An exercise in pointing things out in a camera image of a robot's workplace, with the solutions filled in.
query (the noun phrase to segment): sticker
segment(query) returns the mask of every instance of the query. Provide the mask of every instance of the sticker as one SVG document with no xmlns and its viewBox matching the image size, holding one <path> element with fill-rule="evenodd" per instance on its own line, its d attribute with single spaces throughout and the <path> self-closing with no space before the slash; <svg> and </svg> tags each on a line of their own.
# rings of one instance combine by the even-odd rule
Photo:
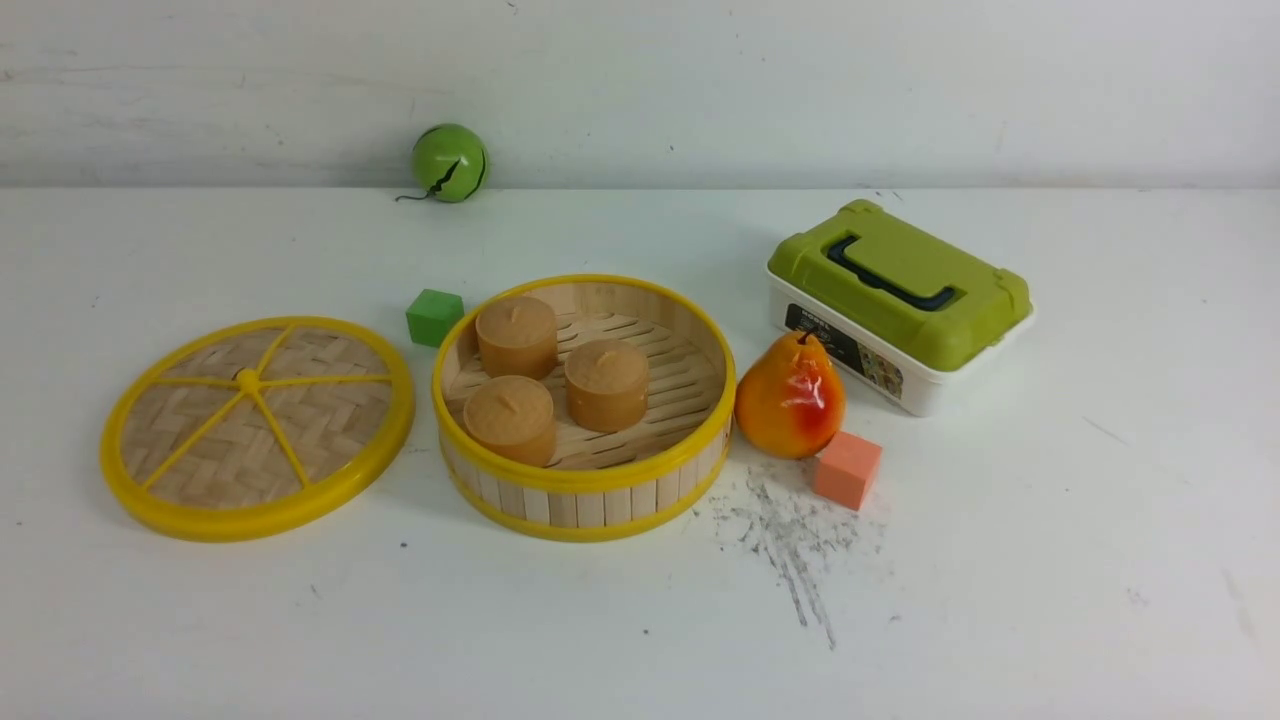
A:
<svg viewBox="0 0 1280 720">
<path fill-rule="evenodd" d="M 902 370 L 870 348 L 858 343 L 842 331 L 791 302 L 787 305 L 786 327 L 792 331 L 812 332 L 827 348 L 827 355 L 836 363 L 849 368 L 890 396 L 902 400 Z"/>
</svg>

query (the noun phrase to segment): black handle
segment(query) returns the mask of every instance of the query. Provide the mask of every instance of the black handle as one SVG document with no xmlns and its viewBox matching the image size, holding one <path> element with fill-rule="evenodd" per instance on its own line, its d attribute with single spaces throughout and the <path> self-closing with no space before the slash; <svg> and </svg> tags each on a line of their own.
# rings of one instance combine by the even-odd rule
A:
<svg viewBox="0 0 1280 720">
<path fill-rule="evenodd" d="M 845 256 L 845 250 L 847 250 L 850 245 L 858 242 L 858 240 L 859 237 L 856 234 L 851 234 L 845 240 L 841 240 L 836 245 L 832 245 L 831 247 L 827 249 L 827 259 L 840 265 L 841 268 L 849 270 L 850 273 L 858 275 L 858 279 L 863 281 L 863 283 L 867 284 L 868 287 L 874 287 L 876 290 L 883 290 L 884 292 L 888 292 L 893 297 L 901 300 L 902 302 L 906 302 L 908 305 L 915 307 L 916 310 L 933 313 L 936 310 L 941 310 L 943 305 L 946 305 L 947 302 L 951 301 L 952 297 L 955 297 L 956 288 L 951 286 L 940 290 L 938 292 L 931 295 L 929 297 L 922 297 L 919 295 L 908 292 L 901 287 L 893 284 L 892 282 L 879 277 L 879 274 L 877 274 L 874 270 L 870 270 L 868 268 L 859 265 L 858 263 L 854 263 L 852 260 Z"/>
</svg>

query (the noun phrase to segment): yellow plastic spoke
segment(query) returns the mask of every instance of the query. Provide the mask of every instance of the yellow plastic spoke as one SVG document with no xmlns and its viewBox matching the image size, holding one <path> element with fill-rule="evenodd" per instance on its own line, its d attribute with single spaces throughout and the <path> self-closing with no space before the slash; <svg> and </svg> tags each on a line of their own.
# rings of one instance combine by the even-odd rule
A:
<svg viewBox="0 0 1280 720">
<path fill-rule="evenodd" d="M 262 380 L 262 387 L 308 386 L 320 383 L 389 383 L 390 380 L 390 375 L 314 375 L 310 378 Z"/>
<path fill-rule="evenodd" d="M 157 386 L 209 386 L 209 387 L 229 387 L 238 388 L 239 383 L 236 380 L 224 380 L 221 378 L 156 378 L 151 380 L 151 384 Z"/>
<path fill-rule="evenodd" d="M 250 395 L 250 397 L 252 397 L 253 402 L 257 404 L 259 413 L 266 418 L 266 424 L 270 425 L 271 432 L 275 433 L 275 442 L 280 443 L 280 450 L 283 450 L 284 456 L 289 459 L 289 465 L 293 465 L 293 471 L 298 474 L 298 480 L 302 483 L 302 487 L 310 487 L 311 479 L 307 478 L 307 471 L 302 469 L 302 462 L 298 460 L 298 456 L 293 454 L 293 446 L 289 445 L 288 438 L 284 437 L 284 430 L 280 428 L 280 424 L 275 421 L 275 415 L 273 415 L 271 410 L 266 406 L 266 401 L 262 400 L 262 396 L 256 392 Z"/>
<path fill-rule="evenodd" d="M 207 433 L 209 428 L 212 428 L 228 413 L 230 413 L 232 407 L 236 407 L 236 404 L 239 402 L 243 397 L 244 397 L 243 392 L 237 392 L 236 397 L 228 400 L 227 405 L 219 407 L 216 413 L 210 415 L 209 419 L 204 421 L 204 424 L 196 428 L 196 432 L 191 433 L 191 437 L 183 441 L 183 443 L 178 446 L 178 450 L 174 450 L 173 455 L 166 457 L 165 461 L 161 462 L 159 468 L 156 468 L 155 473 L 151 473 L 151 477 L 147 478 L 147 482 L 142 483 L 142 489 L 150 488 L 156 480 L 159 480 L 165 473 L 168 473 L 169 468 L 173 468 L 173 464 L 177 462 L 178 459 L 182 457 L 188 450 L 191 450 L 191 446 L 196 445 L 196 441 L 198 441 L 205 433 Z"/>
<path fill-rule="evenodd" d="M 284 343 L 284 340 L 289 337 L 289 333 L 292 333 L 294 328 L 297 328 L 297 325 L 287 325 L 280 334 L 275 336 L 271 345 L 266 346 L 266 352 L 264 352 L 262 359 L 257 361 L 259 375 L 266 372 L 266 366 L 271 363 L 271 357 L 275 355 L 275 351 L 279 350 L 280 345 Z"/>
</svg>

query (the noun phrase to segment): beige candle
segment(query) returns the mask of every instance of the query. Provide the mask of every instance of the beige candle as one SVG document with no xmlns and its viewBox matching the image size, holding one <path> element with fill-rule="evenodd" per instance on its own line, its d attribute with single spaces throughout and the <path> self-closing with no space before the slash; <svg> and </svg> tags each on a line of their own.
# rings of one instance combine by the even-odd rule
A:
<svg viewBox="0 0 1280 720">
<path fill-rule="evenodd" d="M 630 428 L 649 409 L 649 359 L 621 340 L 584 343 L 564 361 L 564 393 L 579 425 L 598 433 Z"/>
<path fill-rule="evenodd" d="M 536 297 L 499 300 L 476 318 L 480 364 L 490 378 L 540 380 L 556 369 L 556 311 Z"/>
<path fill-rule="evenodd" d="M 484 447 L 543 468 L 556 455 L 552 393 L 524 375 L 502 375 L 480 386 L 462 406 L 462 424 Z"/>
</svg>

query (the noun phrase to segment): pear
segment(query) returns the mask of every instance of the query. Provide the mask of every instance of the pear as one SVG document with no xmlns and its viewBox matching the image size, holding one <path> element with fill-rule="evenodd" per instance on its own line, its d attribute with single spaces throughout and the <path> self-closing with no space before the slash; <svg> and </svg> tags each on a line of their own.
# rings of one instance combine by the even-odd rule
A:
<svg viewBox="0 0 1280 720">
<path fill-rule="evenodd" d="M 845 386 L 827 348 L 812 332 L 780 337 L 737 383 L 733 418 L 768 455 L 817 455 L 845 421 Z"/>
</svg>

